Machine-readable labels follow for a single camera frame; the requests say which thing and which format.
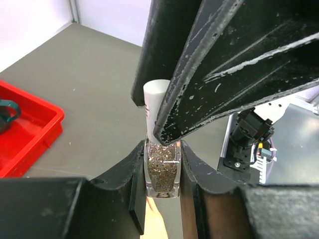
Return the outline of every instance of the table surface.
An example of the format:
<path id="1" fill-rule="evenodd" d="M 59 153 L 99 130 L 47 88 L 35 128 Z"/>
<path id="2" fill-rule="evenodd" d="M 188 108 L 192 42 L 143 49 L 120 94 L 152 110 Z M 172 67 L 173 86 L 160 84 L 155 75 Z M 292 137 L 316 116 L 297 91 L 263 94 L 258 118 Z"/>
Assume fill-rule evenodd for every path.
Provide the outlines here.
<path id="1" fill-rule="evenodd" d="M 72 24 L 0 73 L 0 79 L 47 100 L 65 113 L 63 134 L 26 177 L 92 179 L 122 160 L 144 139 L 144 109 L 131 100 L 141 48 Z M 222 118 L 186 142 L 217 168 L 227 125 Z M 179 199 L 159 199 L 169 238 L 181 239 Z"/>

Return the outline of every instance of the white bottle lid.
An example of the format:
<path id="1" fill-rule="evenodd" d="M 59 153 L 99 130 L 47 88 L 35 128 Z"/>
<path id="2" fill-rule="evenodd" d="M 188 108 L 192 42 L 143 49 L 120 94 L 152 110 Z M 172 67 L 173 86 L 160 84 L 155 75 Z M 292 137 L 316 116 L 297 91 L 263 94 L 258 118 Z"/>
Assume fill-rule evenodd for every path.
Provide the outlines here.
<path id="1" fill-rule="evenodd" d="M 169 80 L 153 80 L 143 86 L 148 138 L 155 144 L 160 142 L 154 137 L 153 130 L 169 83 Z"/>

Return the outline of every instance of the purple wire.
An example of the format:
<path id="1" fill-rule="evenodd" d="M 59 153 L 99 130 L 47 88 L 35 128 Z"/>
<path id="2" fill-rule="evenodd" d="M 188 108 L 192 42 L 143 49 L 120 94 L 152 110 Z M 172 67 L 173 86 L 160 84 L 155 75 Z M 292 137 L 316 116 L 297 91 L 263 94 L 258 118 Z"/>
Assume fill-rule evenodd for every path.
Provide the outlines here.
<path id="1" fill-rule="evenodd" d="M 271 148 L 275 148 L 275 144 L 274 144 L 273 138 L 270 137 L 269 141 L 270 141 L 270 147 Z M 271 152 L 271 157 L 274 159 L 275 156 L 276 156 L 276 152 L 272 151 Z M 272 160 L 271 163 L 270 163 L 269 170 L 267 170 L 267 173 L 266 173 L 266 181 L 269 178 L 269 175 L 270 175 L 271 171 L 273 170 L 274 163 L 275 163 L 274 160 Z"/>

